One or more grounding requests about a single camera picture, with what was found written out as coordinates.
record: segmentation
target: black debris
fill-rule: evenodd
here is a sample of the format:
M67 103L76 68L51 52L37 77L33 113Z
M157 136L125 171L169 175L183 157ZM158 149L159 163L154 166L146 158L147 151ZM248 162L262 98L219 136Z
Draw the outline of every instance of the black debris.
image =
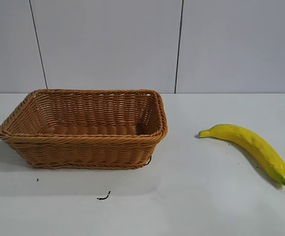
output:
M98 200L106 200L109 197L110 193L111 193L111 191L109 191L108 195L105 198L97 198L97 199Z
M149 163L151 162L151 158L152 158L152 156L150 156L150 159L149 159L149 161L145 164L145 166L146 166L146 165L149 165Z

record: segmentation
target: yellow banana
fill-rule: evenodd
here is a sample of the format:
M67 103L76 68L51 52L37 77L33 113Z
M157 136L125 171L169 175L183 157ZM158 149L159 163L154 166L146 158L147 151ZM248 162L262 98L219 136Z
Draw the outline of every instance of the yellow banana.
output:
M228 140L244 148L277 183L285 185L285 162L262 137L233 124L218 124L199 132L199 137Z

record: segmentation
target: wicker basket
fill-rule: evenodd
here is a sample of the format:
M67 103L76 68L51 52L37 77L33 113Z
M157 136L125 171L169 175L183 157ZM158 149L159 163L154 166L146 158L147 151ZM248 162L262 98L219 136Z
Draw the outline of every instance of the wicker basket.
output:
M0 126L0 139L37 168L135 169L167 134L151 90L41 89Z

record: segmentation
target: white wall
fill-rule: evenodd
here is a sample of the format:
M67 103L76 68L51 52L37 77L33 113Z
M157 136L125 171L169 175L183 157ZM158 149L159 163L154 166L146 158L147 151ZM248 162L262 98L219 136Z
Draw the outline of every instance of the white wall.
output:
M185 0L177 92L285 92L285 0Z
M0 0L0 92L45 88L28 0Z
M49 88L174 92L181 0L32 0Z

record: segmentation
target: white table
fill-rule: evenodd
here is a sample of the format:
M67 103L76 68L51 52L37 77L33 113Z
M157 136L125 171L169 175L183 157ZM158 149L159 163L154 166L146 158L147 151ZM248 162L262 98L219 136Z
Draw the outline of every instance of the white table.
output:
M24 97L0 94L0 124ZM285 160L285 94L163 100L169 132L141 169L38 170L0 141L0 236L285 236L285 187L233 145L194 137L242 125Z

